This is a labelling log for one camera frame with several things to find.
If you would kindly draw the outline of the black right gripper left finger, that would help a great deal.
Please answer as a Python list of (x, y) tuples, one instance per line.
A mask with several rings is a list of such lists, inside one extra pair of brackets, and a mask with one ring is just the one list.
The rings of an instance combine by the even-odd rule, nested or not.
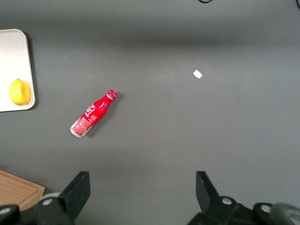
[(74, 225), (90, 197), (90, 174), (79, 172), (60, 193), (48, 194), (36, 205), (38, 225)]

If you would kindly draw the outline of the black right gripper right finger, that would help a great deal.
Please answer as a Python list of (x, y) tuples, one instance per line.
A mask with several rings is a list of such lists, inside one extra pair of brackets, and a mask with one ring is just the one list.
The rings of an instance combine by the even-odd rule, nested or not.
[(239, 204), (230, 197), (220, 196), (204, 171), (196, 173), (196, 198), (201, 212), (189, 222), (190, 225), (242, 225)]

